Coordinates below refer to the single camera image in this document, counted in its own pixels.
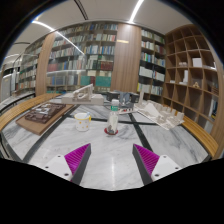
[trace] shelf compartment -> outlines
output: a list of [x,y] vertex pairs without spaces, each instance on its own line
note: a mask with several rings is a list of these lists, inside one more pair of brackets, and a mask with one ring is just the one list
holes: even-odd
[[176,67],[176,56],[175,55],[170,55],[167,56],[167,68],[173,68]]
[[173,109],[177,110],[178,112],[182,112],[183,111],[183,105],[173,102],[172,101],[172,106]]
[[173,32],[173,39],[174,40],[179,40],[179,39],[182,39],[183,36],[182,36],[182,33],[180,32],[180,30],[176,30]]
[[211,117],[213,112],[213,106],[214,103],[218,102],[218,98],[204,92],[203,94],[203,100],[202,100],[202,106],[201,106],[201,113],[207,117],[208,120],[211,122],[214,121],[214,119]]
[[169,100],[169,99],[166,99],[166,98],[163,98],[163,104],[165,104],[165,105],[167,105],[167,106],[171,106],[171,100]]
[[188,79],[189,79],[189,86],[193,87],[195,82],[197,82],[200,89],[202,89],[203,69],[201,69],[201,68],[190,68]]
[[184,104],[187,86],[175,85],[173,99],[179,103]]
[[175,54],[175,46],[174,43],[167,45],[167,55],[169,54]]
[[210,50],[204,37],[195,37],[195,40],[197,42],[197,45],[198,45],[199,49]]
[[147,53],[147,54],[150,54],[150,55],[154,54],[154,50],[151,50],[149,48],[142,47],[141,49],[142,49],[142,52],[144,52],[144,53]]
[[183,80],[184,80],[184,71],[185,70],[188,71],[188,68],[187,67],[185,67],[185,68],[177,68],[176,80],[175,80],[176,84],[179,84],[179,82],[183,82]]
[[180,62],[186,62],[187,65],[188,65],[188,59],[187,58],[188,57],[187,57],[187,53],[186,52],[178,53],[176,55],[177,67],[184,67],[184,66],[179,64]]
[[204,118],[200,115],[198,118],[198,125],[200,125],[209,134],[211,133],[212,128],[213,128],[213,124],[210,121],[208,121],[206,118]]
[[193,58],[201,58],[199,50],[188,51],[188,66],[193,67]]
[[154,101],[154,102],[157,102],[157,103],[162,103],[162,97],[160,95],[154,95],[154,94],[151,94],[150,95],[150,100]]
[[194,122],[197,121],[197,113],[187,107],[184,108],[184,115],[189,117]]
[[181,28],[181,33],[182,33],[183,37],[193,36],[191,30],[188,27]]
[[201,56],[202,56],[203,67],[209,66],[209,67],[215,68],[214,58],[213,58],[212,53],[210,51],[201,50]]
[[202,99],[202,91],[199,89],[188,88],[186,105],[198,111]]
[[172,83],[166,83],[164,88],[164,97],[167,97],[169,99],[172,99],[173,97],[173,91],[174,91],[174,84]]
[[187,38],[185,38],[185,43],[186,43],[188,51],[197,50],[198,49],[198,46],[197,46],[197,43],[196,43],[196,40],[195,40],[194,37],[187,37]]
[[170,82],[170,80],[175,80],[175,74],[176,74],[176,69],[175,68],[167,69],[166,70],[166,76],[165,76],[166,82]]
[[190,27],[190,30],[193,33],[193,35],[201,35],[201,32],[199,31],[199,29],[195,26]]
[[185,46],[185,42],[184,40],[178,40],[175,41],[175,48],[176,48],[176,52],[182,52],[182,51],[186,51],[186,46]]
[[174,41],[173,34],[172,33],[167,34],[166,35],[166,42],[167,42],[167,44],[172,43],[173,41]]
[[215,86],[217,89],[219,87],[217,72],[204,69],[204,90],[212,93],[212,86]]

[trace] wall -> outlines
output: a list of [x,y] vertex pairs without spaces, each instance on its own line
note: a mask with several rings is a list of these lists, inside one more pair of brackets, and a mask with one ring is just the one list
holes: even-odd
[[111,91],[136,92],[139,60],[141,58],[141,28],[133,25],[118,25]]

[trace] box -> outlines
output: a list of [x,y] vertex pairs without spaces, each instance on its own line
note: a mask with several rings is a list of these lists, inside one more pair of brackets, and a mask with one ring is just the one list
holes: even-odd
[[202,60],[201,58],[192,58],[193,67],[202,67]]
[[188,70],[184,70],[184,79],[183,82],[188,82]]

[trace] book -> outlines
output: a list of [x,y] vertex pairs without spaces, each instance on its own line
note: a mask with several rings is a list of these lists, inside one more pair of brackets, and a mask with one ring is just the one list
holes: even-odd
[[90,84],[90,76],[81,76],[81,86],[86,86]]
[[111,86],[111,77],[106,76],[96,76],[96,86],[101,87],[110,87]]

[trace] pink gripper pad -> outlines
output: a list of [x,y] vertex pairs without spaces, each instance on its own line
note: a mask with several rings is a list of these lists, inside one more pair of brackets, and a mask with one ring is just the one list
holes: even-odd
[[154,170],[154,168],[159,160],[159,156],[156,155],[155,153],[149,151],[148,149],[143,148],[142,146],[139,146],[136,144],[134,144],[134,145],[141,156],[142,162],[144,163],[147,172],[151,176],[152,171]]
[[82,161],[82,157],[83,157],[86,149],[88,148],[88,146],[89,146],[89,144],[84,145],[80,148],[73,150],[72,152],[68,153],[67,155],[65,155],[65,160],[72,172],[72,175],[74,174],[74,172],[78,168],[80,162]]

